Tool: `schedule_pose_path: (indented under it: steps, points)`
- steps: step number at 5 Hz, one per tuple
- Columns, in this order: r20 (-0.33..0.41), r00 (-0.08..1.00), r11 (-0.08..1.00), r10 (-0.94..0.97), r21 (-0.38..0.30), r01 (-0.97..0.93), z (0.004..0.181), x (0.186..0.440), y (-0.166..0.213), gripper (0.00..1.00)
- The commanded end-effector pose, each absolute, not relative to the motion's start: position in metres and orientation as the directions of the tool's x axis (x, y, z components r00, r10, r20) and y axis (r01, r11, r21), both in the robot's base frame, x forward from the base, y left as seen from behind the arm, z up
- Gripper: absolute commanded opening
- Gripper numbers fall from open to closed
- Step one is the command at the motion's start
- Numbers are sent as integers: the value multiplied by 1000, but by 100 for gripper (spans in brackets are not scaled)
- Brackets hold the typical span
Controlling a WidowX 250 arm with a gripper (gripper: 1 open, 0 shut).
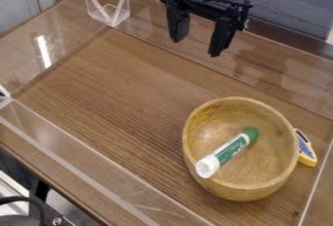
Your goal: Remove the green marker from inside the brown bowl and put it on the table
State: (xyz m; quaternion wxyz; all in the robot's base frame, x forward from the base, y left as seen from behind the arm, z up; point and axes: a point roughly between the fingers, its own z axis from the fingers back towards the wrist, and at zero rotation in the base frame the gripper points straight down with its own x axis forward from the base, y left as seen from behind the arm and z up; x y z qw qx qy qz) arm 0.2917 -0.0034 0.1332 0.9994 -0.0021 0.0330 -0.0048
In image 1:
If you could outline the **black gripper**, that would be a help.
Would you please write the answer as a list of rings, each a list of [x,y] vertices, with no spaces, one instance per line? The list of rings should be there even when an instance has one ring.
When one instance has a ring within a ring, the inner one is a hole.
[[[253,8],[250,0],[162,0],[166,5],[168,37],[180,42],[190,29],[190,15],[215,21],[209,54],[218,57],[229,48],[235,30],[243,30]]]

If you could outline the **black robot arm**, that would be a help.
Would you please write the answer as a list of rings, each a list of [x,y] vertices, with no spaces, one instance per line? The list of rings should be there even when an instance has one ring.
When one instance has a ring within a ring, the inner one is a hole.
[[[237,31],[243,31],[249,22],[251,0],[162,0],[166,5],[167,33],[179,43],[190,32],[190,15],[214,22],[209,55],[218,57],[230,46]]]

